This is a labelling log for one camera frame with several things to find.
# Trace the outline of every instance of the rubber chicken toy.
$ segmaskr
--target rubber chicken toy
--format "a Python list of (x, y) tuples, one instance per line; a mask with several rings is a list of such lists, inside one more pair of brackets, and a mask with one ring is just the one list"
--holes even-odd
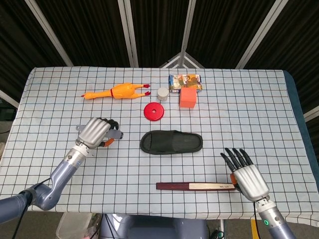
[(136, 94), (135, 89), (145, 87), (148, 88), (150, 87), (149, 84), (145, 85), (135, 85), (132, 83), (123, 83), (116, 85), (112, 89), (108, 91), (103, 91), (103, 92), (87, 92), (82, 97), (84, 99), (89, 100), (89, 99), (95, 99), (98, 97), (113, 97), (115, 99), (135, 99), (138, 97), (142, 96), (149, 96), (151, 93), (149, 91), (142, 93), (142, 94)]

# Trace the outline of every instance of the black slipper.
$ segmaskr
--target black slipper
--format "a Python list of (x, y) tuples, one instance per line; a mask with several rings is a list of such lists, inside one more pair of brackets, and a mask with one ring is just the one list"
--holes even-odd
[(196, 133), (153, 130), (142, 137), (140, 147), (150, 154), (193, 153), (203, 148), (203, 139)]

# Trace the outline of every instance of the red disc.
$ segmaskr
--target red disc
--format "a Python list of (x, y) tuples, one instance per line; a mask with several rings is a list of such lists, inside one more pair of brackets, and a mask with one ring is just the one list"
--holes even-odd
[(164, 115), (164, 108), (157, 102), (151, 102), (144, 108), (144, 116), (150, 121), (160, 120)]

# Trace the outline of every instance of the orange block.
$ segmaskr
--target orange block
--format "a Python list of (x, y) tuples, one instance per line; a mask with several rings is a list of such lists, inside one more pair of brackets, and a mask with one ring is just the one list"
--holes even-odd
[(197, 90), (195, 88), (182, 88), (179, 93), (179, 107), (194, 108), (196, 104)]

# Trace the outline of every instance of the blue table edge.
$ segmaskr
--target blue table edge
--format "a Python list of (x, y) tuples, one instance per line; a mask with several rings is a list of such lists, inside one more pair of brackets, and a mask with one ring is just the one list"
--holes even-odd
[(316, 158), (315, 151), (313, 148), (313, 144), (311, 143), (309, 132), (308, 132), (308, 129), (306, 126), (304, 114), (303, 114), (303, 111), (301, 109), (295, 81), (294, 81), (293, 77), (289, 74), (289, 72), (287, 72), (287, 71), (284, 71), (284, 76), (285, 76), (285, 80), (286, 80), (287, 91), (288, 91), (288, 95), (290, 98), (290, 102), (291, 102), (291, 105), (292, 105), (292, 108), (294, 111), (297, 125), (299, 127), (299, 130), (300, 130), (300, 133), (301, 133), (304, 145), (305, 145), (306, 154), (307, 154), (307, 157), (309, 160), (309, 164), (310, 164), (311, 170), (312, 170), (313, 175), (314, 175), (315, 180), (316, 180), (317, 189), (319, 191), (319, 166), (318, 166), (317, 158)]

